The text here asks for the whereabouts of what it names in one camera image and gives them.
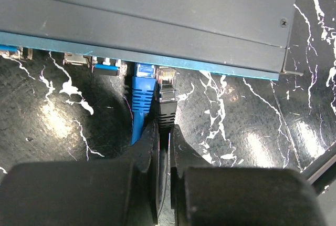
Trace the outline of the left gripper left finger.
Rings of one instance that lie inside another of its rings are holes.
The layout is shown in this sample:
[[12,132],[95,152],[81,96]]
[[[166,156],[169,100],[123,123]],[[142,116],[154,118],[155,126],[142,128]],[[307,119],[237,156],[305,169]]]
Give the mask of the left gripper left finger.
[[127,184],[127,221],[157,221],[159,205],[159,128],[146,126],[141,138],[123,155],[131,163]]

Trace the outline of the silver SFP transceiver plug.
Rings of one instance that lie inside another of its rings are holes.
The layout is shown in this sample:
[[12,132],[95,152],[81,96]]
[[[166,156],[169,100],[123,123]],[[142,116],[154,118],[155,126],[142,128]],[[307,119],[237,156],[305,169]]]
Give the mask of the silver SFP transceiver plug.
[[91,72],[97,75],[118,76],[121,67],[120,59],[92,57]]

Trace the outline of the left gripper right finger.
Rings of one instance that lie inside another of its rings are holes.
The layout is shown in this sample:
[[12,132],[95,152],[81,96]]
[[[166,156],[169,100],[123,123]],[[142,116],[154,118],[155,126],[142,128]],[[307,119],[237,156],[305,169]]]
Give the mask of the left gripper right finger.
[[178,182],[188,167],[210,167],[184,138],[181,128],[175,124],[170,132],[171,209],[176,210]]

